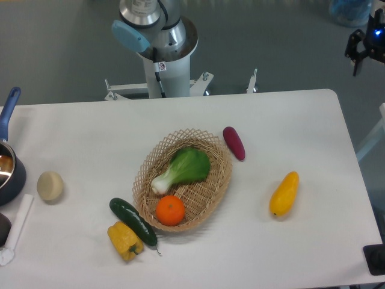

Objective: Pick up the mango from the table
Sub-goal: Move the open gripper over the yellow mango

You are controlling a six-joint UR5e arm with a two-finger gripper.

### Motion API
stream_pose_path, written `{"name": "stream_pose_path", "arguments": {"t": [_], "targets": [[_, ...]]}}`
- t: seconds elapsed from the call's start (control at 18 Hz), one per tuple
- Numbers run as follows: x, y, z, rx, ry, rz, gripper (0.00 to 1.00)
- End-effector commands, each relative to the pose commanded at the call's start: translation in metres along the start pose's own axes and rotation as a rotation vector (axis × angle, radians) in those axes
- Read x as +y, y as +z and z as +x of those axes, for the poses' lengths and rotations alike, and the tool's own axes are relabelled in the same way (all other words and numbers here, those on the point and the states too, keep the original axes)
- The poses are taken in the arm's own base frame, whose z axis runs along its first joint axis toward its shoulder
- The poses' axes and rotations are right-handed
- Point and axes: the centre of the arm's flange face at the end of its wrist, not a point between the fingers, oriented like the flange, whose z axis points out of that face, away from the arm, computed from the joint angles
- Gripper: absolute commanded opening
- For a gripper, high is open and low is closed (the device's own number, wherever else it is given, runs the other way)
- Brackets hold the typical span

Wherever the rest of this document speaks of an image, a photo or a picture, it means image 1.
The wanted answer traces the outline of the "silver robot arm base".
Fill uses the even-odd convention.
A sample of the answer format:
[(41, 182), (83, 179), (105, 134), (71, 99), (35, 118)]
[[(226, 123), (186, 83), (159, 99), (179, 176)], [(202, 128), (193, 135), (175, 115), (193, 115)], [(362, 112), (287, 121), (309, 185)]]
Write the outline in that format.
[(112, 33), (141, 57), (149, 98), (189, 96), (190, 58), (198, 35), (181, 15), (180, 1), (120, 1), (119, 12)]

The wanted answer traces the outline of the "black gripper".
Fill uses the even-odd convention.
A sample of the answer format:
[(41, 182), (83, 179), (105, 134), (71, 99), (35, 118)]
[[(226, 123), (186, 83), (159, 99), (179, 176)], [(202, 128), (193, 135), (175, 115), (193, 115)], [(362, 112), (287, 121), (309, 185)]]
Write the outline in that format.
[[(364, 50), (359, 52), (361, 42)], [(357, 29), (349, 36), (345, 56), (353, 63), (353, 76), (360, 72), (362, 61), (367, 57), (384, 63), (384, 8), (377, 8), (370, 14), (366, 34)]]

